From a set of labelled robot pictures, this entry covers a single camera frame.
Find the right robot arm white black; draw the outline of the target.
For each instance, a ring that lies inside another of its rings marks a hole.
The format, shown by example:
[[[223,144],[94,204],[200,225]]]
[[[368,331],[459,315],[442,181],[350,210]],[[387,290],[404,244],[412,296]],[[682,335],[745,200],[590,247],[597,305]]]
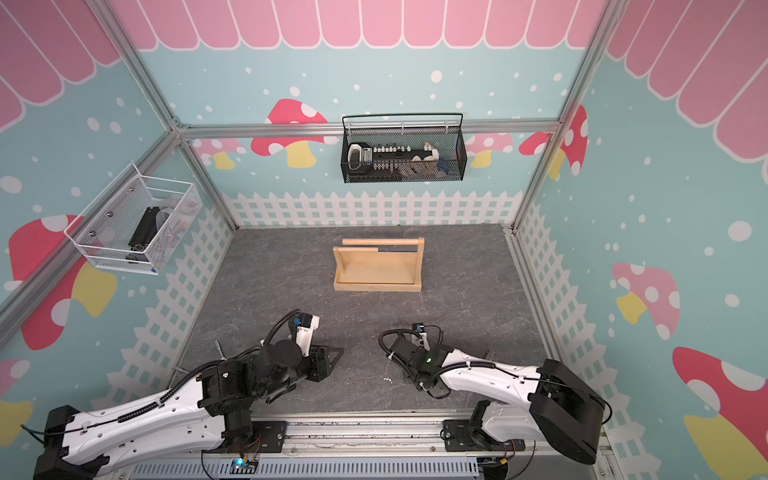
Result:
[[[475,448],[543,441],[570,460],[596,463],[601,430],[613,409],[566,365],[554,359],[540,366],[481,359],[430,342],[427,329],[415,324],[386,330],[378,345],[417,390],[435,400],[454,392],[484,397],[464,428]]]

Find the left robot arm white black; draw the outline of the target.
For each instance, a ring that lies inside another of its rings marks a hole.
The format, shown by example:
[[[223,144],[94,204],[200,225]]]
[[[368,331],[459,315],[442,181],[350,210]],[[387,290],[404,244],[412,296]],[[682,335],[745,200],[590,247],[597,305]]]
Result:
[[[263,342],[187,372],[168,389],[115,407],[49,412],[36,479],[95,479],[144,460],[183,451],[244,450],[258,435],[251,407],[326,379],[343,349],[316,345],[316,315],[292,310]]]

